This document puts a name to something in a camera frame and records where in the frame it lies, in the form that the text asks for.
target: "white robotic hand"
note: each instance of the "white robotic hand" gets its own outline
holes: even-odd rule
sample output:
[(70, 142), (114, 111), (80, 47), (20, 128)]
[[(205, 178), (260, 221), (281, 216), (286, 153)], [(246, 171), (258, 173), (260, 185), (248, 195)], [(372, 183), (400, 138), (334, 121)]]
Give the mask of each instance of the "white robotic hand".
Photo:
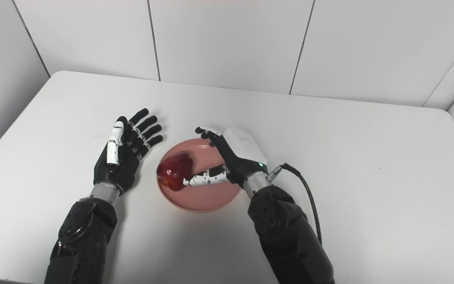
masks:
[(184, 180), (184, 183), (188, 182), (186, 185), (203, 185), (204, 181), (209, 181), (208, 184), (217, 183), (225, 180), (223, 178), (225, 176), (230, 182), (237, 183), (245, 189), (250, 198), (259, 189), (270, 185), (266, 179), (267, 160), (249, 134), (236, 128), (228, 128), (222, 135), (209, 127), (197, 127), (196, 133), (203, 139), (211, 140), (210, 145), (218, 149), (225, 166), (222, 168), (223, 171), (215, 167), (186, 179)]

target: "apple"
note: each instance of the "apple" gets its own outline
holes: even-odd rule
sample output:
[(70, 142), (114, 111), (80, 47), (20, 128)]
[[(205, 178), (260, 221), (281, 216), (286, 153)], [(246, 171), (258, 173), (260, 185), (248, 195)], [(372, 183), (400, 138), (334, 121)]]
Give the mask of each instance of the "apple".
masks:
[(194, 160), (188, 153), (176, 153), (157, 167), (157, 180), (172, 191), (184, 189), (183, 179), (192, 175)]

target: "robotic hand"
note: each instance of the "robotic hand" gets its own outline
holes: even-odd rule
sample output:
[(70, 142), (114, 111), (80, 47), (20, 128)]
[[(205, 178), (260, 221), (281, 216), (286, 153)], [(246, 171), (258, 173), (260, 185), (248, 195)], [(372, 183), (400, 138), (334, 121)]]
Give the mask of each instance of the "robotic hand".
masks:
[[(219, 171), (218, 175), (225, 174), (250, 197), (248, 215), (278, 282), (333, 284), (333, 267), (323, 250), (321, 238), (317, 238), (306, 214), (294, 199), (271, 183), (281, 166), (268, 174), (266, 158), (254, 139), (239, 129), (229, 128), (221, 135), (212, 128), (198, 127), (196, 133), (209, 139), (210, 145), (216, 147), (224, 159), (225, 173)], [(288, 164), (282, 166), (300, 176)]]
[(59, 230), (45, 284), (102, 283), (106, 247), (117, 225), (113, 206), (133, 186), (140, 160), (163, 140), (156, 135), (162, 127), (150, 127), (157, 117), (143, 120), (148, 114), (144, 108), (115, 122), (94, 167), (92, 192), (71, 207)]

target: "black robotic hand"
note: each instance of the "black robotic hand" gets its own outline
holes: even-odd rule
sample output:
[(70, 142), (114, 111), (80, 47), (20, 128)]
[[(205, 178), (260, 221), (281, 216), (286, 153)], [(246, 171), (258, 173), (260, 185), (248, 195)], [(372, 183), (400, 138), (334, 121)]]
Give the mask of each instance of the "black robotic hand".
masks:
[(129, 121), (124, 116), (117, 119), (110, 140), (94, 166), (94, 185), (111, 183), (117, 186), (120, 195), (133, 186), (140, 160), (151, 147), (163, 140), (162, 135), (156, 135), (162, 130), (159, 124), (155, 124), (157, 117), (153, 115), (144, 119), (148, 114), (149, 111), (143, 108)]
[(227, 178), (230, 182), (244, 188), (245, 182), (252, 174), (263, 172), (267, 175), (265, 157), (247, 133), (229, 128), (222, 135), (215, 129), (207, 127), (197, 127), (195, 132), (200, 134), (201, 138), (209, 139), (210, 145), (218, 149), (225, 161)]

